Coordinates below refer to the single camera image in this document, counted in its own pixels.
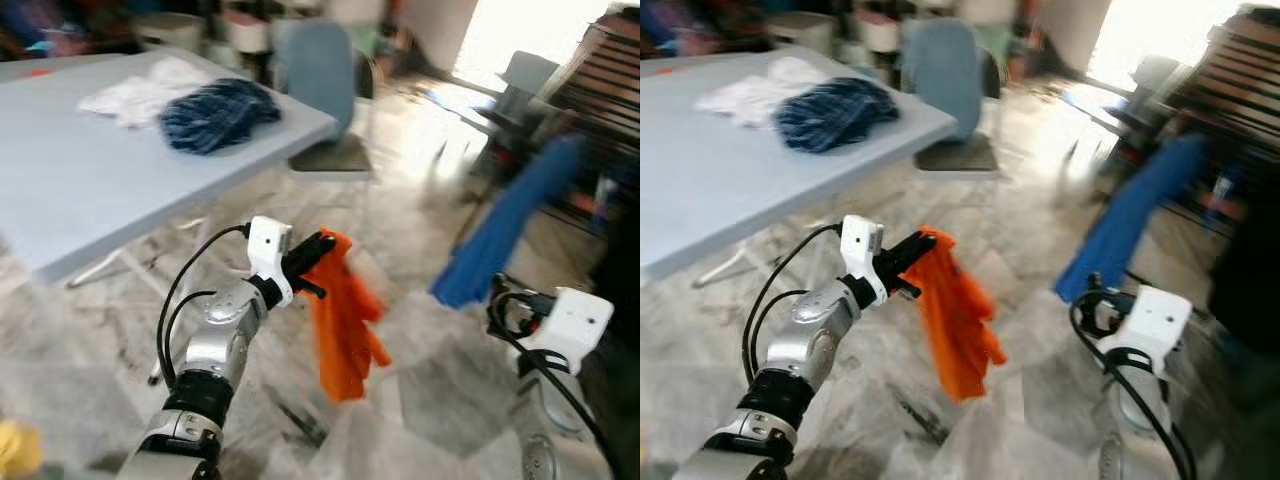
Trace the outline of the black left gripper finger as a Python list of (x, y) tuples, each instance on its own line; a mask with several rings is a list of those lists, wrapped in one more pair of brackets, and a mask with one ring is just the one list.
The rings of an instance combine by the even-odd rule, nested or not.
[(330, 253), (337, 244), (332, 233), (315, 232), (300, 244), (300, 266), (314, 268)]
[(936, 234), (915, 230), (895, 246), (895, 268), (910, 269), (936, 246)]

